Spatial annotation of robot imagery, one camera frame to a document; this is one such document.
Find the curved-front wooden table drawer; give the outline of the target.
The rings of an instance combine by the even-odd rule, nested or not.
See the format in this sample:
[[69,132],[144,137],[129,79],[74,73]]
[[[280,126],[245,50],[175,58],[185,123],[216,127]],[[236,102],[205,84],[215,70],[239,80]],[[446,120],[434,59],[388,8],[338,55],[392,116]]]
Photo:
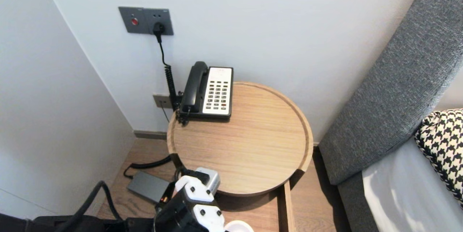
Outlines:
[[225,224],[242,220],[254,232],[298,232],[289,181],[262,195],[237,197],[218,192],[216,196]]

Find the white round puck device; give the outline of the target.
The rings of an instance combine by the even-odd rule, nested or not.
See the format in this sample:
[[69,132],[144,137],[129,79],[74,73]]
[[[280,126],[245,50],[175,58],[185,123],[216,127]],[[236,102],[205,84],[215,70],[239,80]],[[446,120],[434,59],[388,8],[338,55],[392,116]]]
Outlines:
[[254,232],[253,228],[242,220],[233,220],[224,226],[225,232]]

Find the black and white telephone base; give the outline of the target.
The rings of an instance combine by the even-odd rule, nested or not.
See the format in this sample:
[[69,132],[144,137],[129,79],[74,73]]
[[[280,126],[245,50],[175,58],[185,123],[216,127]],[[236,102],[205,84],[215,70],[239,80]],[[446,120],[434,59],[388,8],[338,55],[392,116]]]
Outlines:
[[180,112],[179,106],[179,118],[183,121],[191,118],[228,120],[231,117],[234,69],[207,67],[207,74],[202,80],[203,95],[200,111],[183,113]]

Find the black telephone handset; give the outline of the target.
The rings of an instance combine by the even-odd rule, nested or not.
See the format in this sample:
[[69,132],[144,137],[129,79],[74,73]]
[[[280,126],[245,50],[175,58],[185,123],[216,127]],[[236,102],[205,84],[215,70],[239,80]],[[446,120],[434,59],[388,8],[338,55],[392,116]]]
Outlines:
[[195,62],[190,70],[184,90],[180,112],[199,112],[203,100],[202,81],[207,74],[205,62]]

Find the round wooden side table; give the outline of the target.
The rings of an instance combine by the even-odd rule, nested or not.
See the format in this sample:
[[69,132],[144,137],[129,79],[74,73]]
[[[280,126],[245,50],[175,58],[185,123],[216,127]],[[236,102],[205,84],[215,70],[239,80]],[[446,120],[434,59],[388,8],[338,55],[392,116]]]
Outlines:
[[233,84],[228,122],[172,116],[167,129],[175,165],[218,172],[219,191],[251,197],[277,189],[311,162],[314,139],[299,107],[281,92],[253,82]]

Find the grey power adapter brick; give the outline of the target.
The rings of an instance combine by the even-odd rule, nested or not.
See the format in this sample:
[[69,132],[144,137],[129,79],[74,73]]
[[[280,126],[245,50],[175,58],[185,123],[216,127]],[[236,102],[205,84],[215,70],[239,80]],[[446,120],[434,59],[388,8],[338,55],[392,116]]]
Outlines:
[[127,185],[127,189],[154,203],[159,203],[169,187],[170,182],[144,171],[137,172]]

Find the grey fabric bed headboard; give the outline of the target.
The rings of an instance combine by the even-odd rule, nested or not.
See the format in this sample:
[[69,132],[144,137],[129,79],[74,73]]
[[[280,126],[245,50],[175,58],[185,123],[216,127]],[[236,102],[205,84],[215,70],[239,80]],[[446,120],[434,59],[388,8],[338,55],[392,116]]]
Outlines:
[[352,232],[379,232],[361,172],[403,145],[463,67],[463,0],[414,0],[318,145]]

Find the white bed sheet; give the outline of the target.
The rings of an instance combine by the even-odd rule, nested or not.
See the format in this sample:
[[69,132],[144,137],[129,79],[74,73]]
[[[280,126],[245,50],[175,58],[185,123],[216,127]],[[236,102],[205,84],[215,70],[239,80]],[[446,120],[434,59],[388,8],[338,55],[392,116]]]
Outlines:
[[463,232],[463,210],[413,138],[362,171],[379,232]]

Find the black white houndstooth pillow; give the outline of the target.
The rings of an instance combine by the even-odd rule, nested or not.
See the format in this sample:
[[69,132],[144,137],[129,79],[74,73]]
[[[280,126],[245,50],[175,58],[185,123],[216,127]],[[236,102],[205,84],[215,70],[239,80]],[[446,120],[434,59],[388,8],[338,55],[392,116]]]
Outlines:
[[431,112],[415,143],[463,210],[463,108]]

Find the beige wall jack plate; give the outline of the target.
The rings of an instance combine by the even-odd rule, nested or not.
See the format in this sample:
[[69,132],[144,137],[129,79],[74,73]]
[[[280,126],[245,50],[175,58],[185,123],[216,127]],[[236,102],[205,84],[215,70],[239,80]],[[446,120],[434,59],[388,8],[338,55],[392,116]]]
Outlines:
[[164,109],[172,109],[172,102],[169,96],[154,94],[153,99],[156,104],[156,107],[164,108]]

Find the brown wall baseboard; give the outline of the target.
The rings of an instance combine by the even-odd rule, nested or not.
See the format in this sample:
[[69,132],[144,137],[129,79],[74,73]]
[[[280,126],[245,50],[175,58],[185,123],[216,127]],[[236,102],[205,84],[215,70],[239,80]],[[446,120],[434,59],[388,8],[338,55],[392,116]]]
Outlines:
[[141,139],[153,139],[153,140],[166,140],[167,139],[166,132],[134,130],[133,133],[136,136],[136,138],[141,138]]

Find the grey wall socket panel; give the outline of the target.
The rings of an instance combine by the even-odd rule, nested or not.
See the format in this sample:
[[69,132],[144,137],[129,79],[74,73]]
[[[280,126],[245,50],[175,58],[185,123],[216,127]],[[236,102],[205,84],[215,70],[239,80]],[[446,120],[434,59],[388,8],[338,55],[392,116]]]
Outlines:
[[168,8],[118,7],[128,33],[153,34],[156,23],[164,26],[162,35],[174,35]]

